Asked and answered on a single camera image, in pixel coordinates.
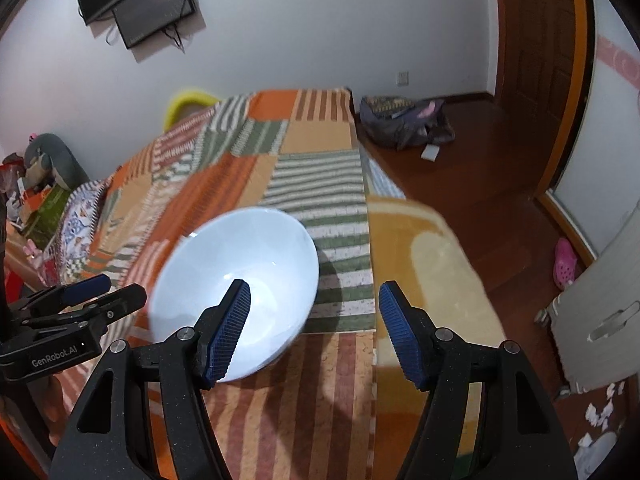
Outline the white bowl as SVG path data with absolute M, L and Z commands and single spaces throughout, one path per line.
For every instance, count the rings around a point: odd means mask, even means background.
M 178 243 L 151 292 L 152 341 L 222 304 L 231 286 L 247 299 L 246 320 L 222 382 L 258 372 L 302 332 L 319 285 L 319 257 L 303 225 L 285 212 L 248 207 L 222 214 Z

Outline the patterned quilt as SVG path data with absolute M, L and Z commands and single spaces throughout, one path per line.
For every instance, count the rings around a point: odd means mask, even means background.
M 110 180 L 82 184 L 70 194 L 60 223 L 42 252 L 40 278 L 47 287 L 79 280 L 96 236 Z

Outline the grey plush toy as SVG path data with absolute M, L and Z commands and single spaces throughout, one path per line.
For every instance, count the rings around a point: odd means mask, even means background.
M 35 136 L 29 142 L 23 159 L 25 188 L 35 188 L 52 181 L 66 191 L 73 191 L 89 181 L 76 157 L 53 133 Z

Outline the white stickered suitcase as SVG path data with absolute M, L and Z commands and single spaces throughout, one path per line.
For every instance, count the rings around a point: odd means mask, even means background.
M 567 392 L 639 373 L 639 211 L 602 254 L 540 312 L 550 325 Z

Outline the pink shoe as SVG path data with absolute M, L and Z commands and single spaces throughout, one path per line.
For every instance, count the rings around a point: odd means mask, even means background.
M 570 242 L 561 237 L 555 244 L 552 276 L 559 289 L 567 289 L 576 280 L 577 257 Z

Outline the yellow orange blanket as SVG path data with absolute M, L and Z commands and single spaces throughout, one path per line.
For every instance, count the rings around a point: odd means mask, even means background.
M 410 304 L 436 326 L 473 344 L 506 339 L 482 281 L 444 218 L 412 200 L 367 197 L 374 286 L 398 283 Z M 422 414 L 426 394 L 405 378 L 384 322 L 376 318 L 376 421 L 372 477 L 398 474 Z

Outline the patchwork striped tablecloth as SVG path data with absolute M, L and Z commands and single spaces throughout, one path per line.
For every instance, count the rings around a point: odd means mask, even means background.
M 203 396 L 230 474 L 370 477 L 374 276 L 348 90 L 262 90 L 183 119 L 110 177 L 88 254 L 61 273 L 144 287 L 105 336 L 133 346 L 246 281 L 238 348 Z

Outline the grey bag on floor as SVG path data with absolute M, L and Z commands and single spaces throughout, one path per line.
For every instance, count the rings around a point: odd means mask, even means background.
M 443 99 L 412 100 L 402 96 L 364 96 L 359 113 L 363 131 L 374 144 L 396 151 L 456 138 Z

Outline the brown wooden door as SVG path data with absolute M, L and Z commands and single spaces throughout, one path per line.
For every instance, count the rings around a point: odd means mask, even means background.
M 534 194 L 554 185 L 588 72 L 587 0 L 497 0 L 497 100 L 533 142 Z

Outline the wall socket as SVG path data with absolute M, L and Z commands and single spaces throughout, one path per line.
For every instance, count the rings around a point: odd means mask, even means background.
M 405 87 L 408 86 L 410 81 L 410 77 L 409 77 L 409 73 L 408 72 L 398 72 L 396 75 L 396 84 L 398 85 L 398 87 Z

